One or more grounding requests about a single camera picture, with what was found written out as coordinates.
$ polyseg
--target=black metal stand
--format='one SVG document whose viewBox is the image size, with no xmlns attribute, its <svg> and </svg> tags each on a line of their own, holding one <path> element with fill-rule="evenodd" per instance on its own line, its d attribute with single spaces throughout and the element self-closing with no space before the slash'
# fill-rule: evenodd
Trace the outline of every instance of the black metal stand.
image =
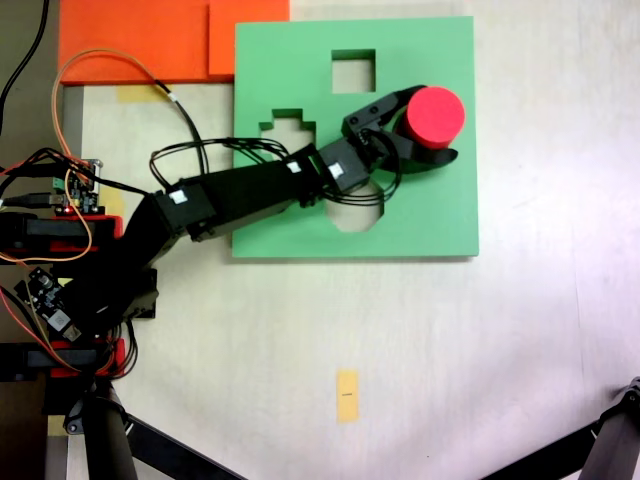
<svg viewBox="0 0 640 480">
<path fill-rule="evenodd" d="M 633 379 L 600 420 L 483 480 L 632 480 L 640 454 L 640 377 Z"/>
<path fill-rule="evenodd" d="M 137 480 L 134 458 L 175 480 L 246 480 L 127 415 L 111 382 L 96 382 L 65 418 L 69 434 L 85 435 L 91 480 Z"/>
<path fill-rule="evenodd" d="M 129 415 L 131 454 L 176 480 L 246 480 L 235 472 Z"/>
</svg>

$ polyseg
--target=white label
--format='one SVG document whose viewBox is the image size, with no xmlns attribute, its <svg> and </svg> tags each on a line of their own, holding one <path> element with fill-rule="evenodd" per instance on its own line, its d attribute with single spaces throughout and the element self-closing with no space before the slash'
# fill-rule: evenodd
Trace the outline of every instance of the white label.
<svg viewBox="0 0 640 480">
<path fill-rule="evenodd" d="M 184 194 L 182 190 L 176 190 L 175 192 L 171 192 L 169 196 L 171 197 L 171 200 L 173 200 L 173 203 L 175 203 L 176 205 L 180 205 L 181 203 L 184 203 L 187 201 L 187 196 Z"/>
<path fill-rule="evenodd" d="M 51 325 L 59 332 L 67 326 L 71 319 L 62 310 L 56 310 L 56 313 L 51 315 L 51 317 L 47 321 L 49 322 L 49 325 Z"/>
<path fill-rule="evenodd" d="M 333 175 L 333 178 L 336 179 L 341 175 L 344 175 L 344 170 L 342 170 L 342 167 L 338 162 L 334 163 L 333 165 L 329 165 L 329 171 L 331 172 L 331 175 Z"/>
<path fill-rule="evenodd" d="M 287 163 L 287 167 L 289 167 L 289 170 L 291 170 L 293 173 L 300 173 L 302 171 L 300 165 L 298 165 L 298 162 L 289 162 Z"/>
</svg>

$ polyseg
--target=yellow sticky note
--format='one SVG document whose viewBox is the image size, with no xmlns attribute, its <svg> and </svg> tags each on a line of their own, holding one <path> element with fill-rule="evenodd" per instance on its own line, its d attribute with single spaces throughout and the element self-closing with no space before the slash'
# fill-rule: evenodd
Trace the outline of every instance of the yellow sticky note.
<svg viewBox="0 0 640 480">
<path fill-rule="evenodd" d="M 105 208 L 107 215 L 124 216 L 124 198 L 120 190 L 107 185 L 100 185 L 98 203 Z"/>
<path fill-rule="evenodd" d="M 338 423 L 358 420 L 358 372 L 338 370 Z"/>
<path fill-rule="evenodd" d="M 167 95 L 155 85 L 118 85 L 116 87 L 116 98 L 118 103 L 152 103 L 167 101 Z"/>
</svg>

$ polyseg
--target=square hole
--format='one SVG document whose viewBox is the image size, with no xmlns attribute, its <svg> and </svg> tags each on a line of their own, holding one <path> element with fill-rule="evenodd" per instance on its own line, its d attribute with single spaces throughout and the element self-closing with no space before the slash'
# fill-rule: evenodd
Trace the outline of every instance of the square hole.
<svg viewBox="0 0 640 480">
<path fill-rule="evenodd" d="M 331 52 L 333 93 L 376 91 L 375 50 L 333 50 Z"/>
</svg>

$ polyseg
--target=orange wire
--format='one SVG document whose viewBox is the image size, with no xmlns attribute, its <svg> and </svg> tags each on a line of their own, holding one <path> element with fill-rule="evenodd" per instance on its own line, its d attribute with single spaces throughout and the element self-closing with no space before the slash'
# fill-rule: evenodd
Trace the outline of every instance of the orange wire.
<svg viewBox="0 0 640 480">
<path fill-rule="evenodd" d="M 21 162 L 18 162 L 10 167 L 7 167 L 5 170 L 3 170 L 2 173 L 0 173 L 0 177 L 3 175 L 6 175 L 7 173 L 9 173 L 11 170 L 15 170 L 16 168 L 18 168 L 19 166 L 21 166 L 24 162 L 26 162 L 26 160 L 22 160 Z"/>
<path fill-rule="evenodd" d="M 111 365 L 113 364 L 114 358 L 115 358 L 115 351 L 111 353 L 111 355 L 109 356 L 109 361 L 106 363 L 104 367 L 102 367 L 100 370 L 96 372 L 96 375 L 106 375 L 107 371 L 109 370 L 109 368 L 111 368 Z"/>
<path fill-rule="evenodd" d="M 58 72 L 58 75 L 56 76 L 56 79 L 53 83 L 53 91 L 51 92 L 51 115 L 53 117 L 53 128 L 56 131 L 56 136 L 58 137 L 58 141 L 62 146 L 62 150 L 68 156 L 71 156 L 71 149 L 69 148 L 69 145 L 67 144 L 67 141 L 65 140 L 64 135 L 62 134 L 62 128 L 60 127 L 60 121 L 58 119 L 58 90 L 60 89 L 60 81 L 62 80 L 62 76 L 67 71 L 67 69 L 71 65 L 73 65 L 76 61 L 78 61 L 82 57 L 86 57 L 94 54 L 107 54 L 107 55 L 113 55 L 115 57 L 124 58 L 125 60 L 128 60 L 129 62 L 140 67 L 140 69 L 142 69 L 147 75 L 149 75 L 149 78 L 151 78 L 151 80 L 153 81 L 156 80 L 156 77 L 153 75 L 153 73 L 151 73 L 151 70 L 149 70 L 136 57 L 126 52 L 116 50 L 113 48 L 91 48 L 88 50 L 83 50 L 81 52 L 76 53 L 73 57 L 67 60 L 66 63 L 62 66 L 62 68 L 60 68 L 60 71 Z"/>
<path fill-rule="evenodd" d="M 58 356 L 58 354 L 55 352 L 55 350 L 53 350 L 53 349 L 49 349 L 49 347 L 48 347 L 48 346 L 47 346 L 47 345 L 46 345 L 42 340 L 40 340 L 40 339 L 38 338 L 38 336 L 37 336 L 35 333 L 33 333 L 31 330 L 29 330 L 29 329 L 27 328 L 27 326 L 26 326 L 24 323 L 22 323 L 22 322 L 20 321 L 20 319 L 19 319 L 19 318 L 17 317 L 17 315 L 13 312 L 13 310 L 11 310 L 11 307 L 10 307 L 10 306 L 9 306 L 9 304 L 7 303 L 7 298 L 4 296 L 4 293 L 2 293 L 2 290 L 0 290 L 0 297 L 2 298 L 2 303 L 4 303 L 4 306 L 5 306 L 5 308 L 7 309 L 7 312 L 9 312 L 9 315 L 11 315 L 11 318 L 13 318 L 13 319 L 16 321 L 16 323 L 17 323 L 18 325 L 20 325 L 20 327 L 21 327 L 25 332 L 27 332 L 27 333 L 29 334 L 29 336 L 31 336 L 31 337 L 32 337 L 36 342 L 38 342 L 38 343 L 40 344 L 40 346 L 41 346 L 42 348 L 44 348 L 44 350 L 45 350 L 49 355 L 51 355 L 53 358 L 55 358 L 55 359 L 56 359 L 56 361 L 57 361 L 58 363 L 60 363 L 61 365 L 65 366 L 66 368 L 70 368 L 71 370 L 75 370 L 76 372 L 78 372 L 78 371 L 79 371 L 79 370 L 77 370 L 77 369 L 73 368 L 73 367 L 72 367 L 71 365 L 69 365 L 68 363 L 66 363 L 64 360 L 62 360 L 62 359 Z"/>
<path fill-rule="evenodd" d="M 84 251 L 74 257 L 69 257 L 69 258 L 47 258 L 47 257 L 13 258 L 13 257 L 8 257 L 3 254 L 0 254 L 0 259 L 6 262 L 22 263 L 22 264 L 24 262 L 71 262 L 73 260 L 78 260 L 84 257 L 87 253 L 89 253 L 93 245 L 93 236 L 91 234 L 91 229 L 89 228 L 89 224 L 84 219 L 84 217 L 80 213 L 80 210 L 78 210 L 78 207 L 76 207 L 75 203 L 73 203 L 73 199 L 71 198 L 71 194 L 69 193 L 69 176 L 70 175 L 71 175 L 71 170 L 67 170 L 67 174 L 64 177 L 64 191 L 67 195 L 67 200 L 69 201 L 69 205 L 71 205 L 71 208 L 73 208 L 74 212 L 76 212 L 76 215 L 78 215 L 78 218 L 80 219 L 80 221 L 82 222 L 82 225 L 84 225 L 84 228 L 87 231 L 89 241 L 87 242 L 87 246 L 85 247 Z"/>
</svg>

